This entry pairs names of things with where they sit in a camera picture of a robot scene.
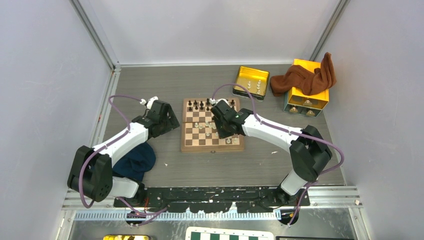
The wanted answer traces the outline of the wooden chess board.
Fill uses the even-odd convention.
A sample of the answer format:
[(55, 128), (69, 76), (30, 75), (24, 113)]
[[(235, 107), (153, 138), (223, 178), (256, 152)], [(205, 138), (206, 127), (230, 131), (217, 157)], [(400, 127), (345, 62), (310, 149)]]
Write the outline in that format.
[(237, 152), (245, 149), (244, 136), (220, 139), (208, 98), (185, 98), (182, 107), (181, 151), (183, 153)]

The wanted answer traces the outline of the gold metal tin tray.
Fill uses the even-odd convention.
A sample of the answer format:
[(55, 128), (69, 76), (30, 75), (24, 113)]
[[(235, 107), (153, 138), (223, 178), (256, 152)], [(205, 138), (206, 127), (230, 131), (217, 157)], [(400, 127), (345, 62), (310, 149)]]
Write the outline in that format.
[(232, 87), (232, 94), (235, 96), (249, 98), (248, 93), (258, 101), (265, 99), (270, 73), (247, 66), (240, 66), (235, 84)]

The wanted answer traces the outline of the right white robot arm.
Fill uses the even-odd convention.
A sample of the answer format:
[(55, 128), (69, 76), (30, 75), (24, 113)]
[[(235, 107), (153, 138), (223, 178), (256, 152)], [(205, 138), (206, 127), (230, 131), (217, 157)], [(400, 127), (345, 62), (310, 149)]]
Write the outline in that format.
[(279, 185), (277, 198), (291, 205), (298, 191), (314, 182), (332, 158), (329, 147), (322, 143), (320, 132), (313, 126), (296, 128), (255, 116), (252, 110), (235, 110), (225, 99), (210, 101), (212, 119), (221, 139), (234, 135), (254, 137), (271, 143), (289, 153), (292, 170)]

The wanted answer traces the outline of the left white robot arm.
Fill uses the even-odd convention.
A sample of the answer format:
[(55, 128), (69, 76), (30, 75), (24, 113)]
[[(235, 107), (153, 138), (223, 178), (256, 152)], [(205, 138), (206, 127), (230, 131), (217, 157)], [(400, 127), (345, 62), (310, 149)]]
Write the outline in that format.
[(145, 115), (128, 121), (124, 130), (105, 142), (76, 150), (67, 186), (79, 193), (85, 208), (107, 197), (126, 198), (135, 207), (145, 202), (141, 181), (122, 173), (114, 175), (113, 168), (131, 150), (178, 128), (180, 123), (168, 102), (155, 96), (140, 103), (146, 106)]

